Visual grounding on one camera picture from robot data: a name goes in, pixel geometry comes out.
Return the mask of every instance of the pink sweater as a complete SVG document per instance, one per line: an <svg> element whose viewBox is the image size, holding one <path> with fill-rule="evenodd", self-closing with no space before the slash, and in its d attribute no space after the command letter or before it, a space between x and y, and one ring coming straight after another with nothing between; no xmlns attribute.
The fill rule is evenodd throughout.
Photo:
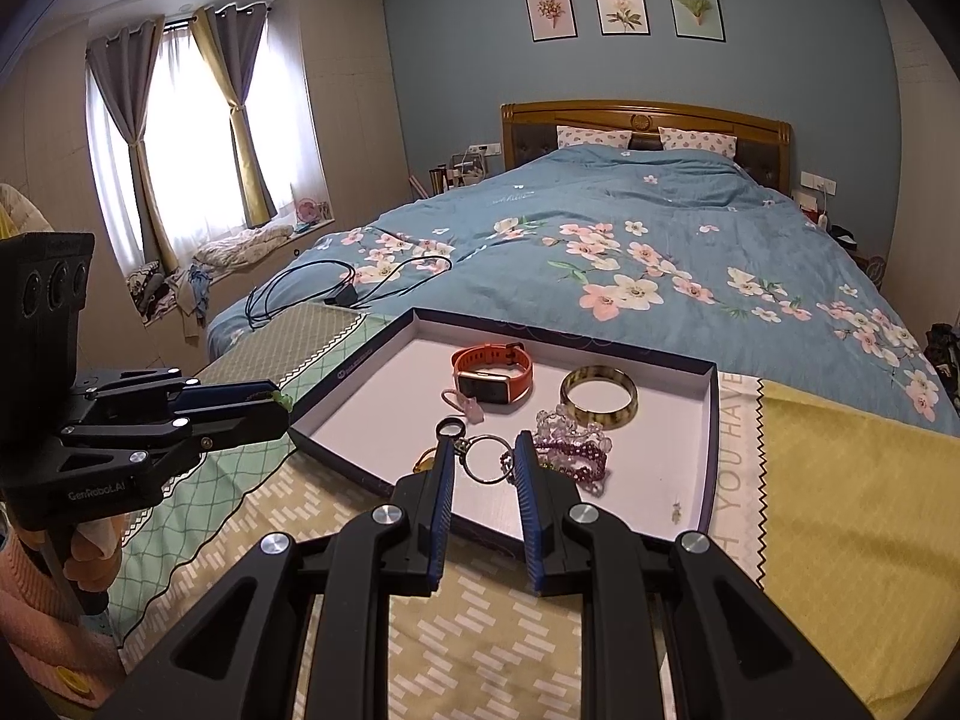
<svg viewBox="0 0 960 720"><path fill-rule="evenodd" d="M125 677L113 641L78 625L13 535L0 550L0 631L35 683L83 707L99 707ZM70 689L58 667L79 676L88 693Z"/></svg>

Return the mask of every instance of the pink hair tie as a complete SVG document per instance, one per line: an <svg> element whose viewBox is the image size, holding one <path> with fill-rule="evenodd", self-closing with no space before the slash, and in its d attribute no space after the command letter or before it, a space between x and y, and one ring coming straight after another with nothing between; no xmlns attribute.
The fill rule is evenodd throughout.
<svg viewBox="0 0 960 720"><path fill-rule="evenodd" d="M457 389L445 389L440 397L450 408L462 413L470 424L477 425L483 421L483 409L476 398L464 397Z"/></svg>

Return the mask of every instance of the gray curtain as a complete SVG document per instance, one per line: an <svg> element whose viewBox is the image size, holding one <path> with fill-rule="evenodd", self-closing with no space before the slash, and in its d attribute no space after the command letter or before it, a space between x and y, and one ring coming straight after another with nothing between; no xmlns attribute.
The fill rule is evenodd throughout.
<svg viewBox="0 0 960 720"><path fill-rule="evenodd" d="M237 10L236 5L220 11L203 8L194 15L190 33L230 106L233 160L243 191L247 225L258 227L277 215L256 158L246 105L260 36L267 22L267 6L258 2L242 10Z"/></svg>
<svg viewBox="0 0 960 720"><path fill-rule="evenodd" d="M140 216L144 260L160 260L167 271L174 271L176 255L163 232L160 213L157 212L157 198L143 143L147 93L162 34L163 19L144 22L133 31L124 28L115 38L99 38L90 43L86 49L86 61L100 87L110 117L130 150L133 194Z"/></svg>

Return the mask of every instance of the picture frame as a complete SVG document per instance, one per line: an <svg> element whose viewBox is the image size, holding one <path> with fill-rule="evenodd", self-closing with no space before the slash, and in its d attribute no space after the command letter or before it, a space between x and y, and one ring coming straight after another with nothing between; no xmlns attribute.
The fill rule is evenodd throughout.
<svg viewBox="0 0 960 720"><path fill-rule="evenodd" d="M603 35L649 35L645 0L597 0L600 33Z"/></svg>
<svg viewBox="0 0 960 720"><path fill-rule="evenodd" d="M577 37L572 0L527 0L527 17L534 43Z"/></svg>
<svg viewBox="0 0 960 720"><path fill-rule="evenodd" d="M720 0L670 0L677 37L727 42Z"/></svg>

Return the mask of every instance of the black camera housing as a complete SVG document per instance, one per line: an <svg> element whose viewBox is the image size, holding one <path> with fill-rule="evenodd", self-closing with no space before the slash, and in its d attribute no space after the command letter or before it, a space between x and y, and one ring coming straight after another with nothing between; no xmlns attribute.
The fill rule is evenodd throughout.
<svg viewBox="0 0 960 720"><path fill-rule="evenodd" d="M92 233L31 232L0 241L0 446L42 436L77 377Z"/></svg>

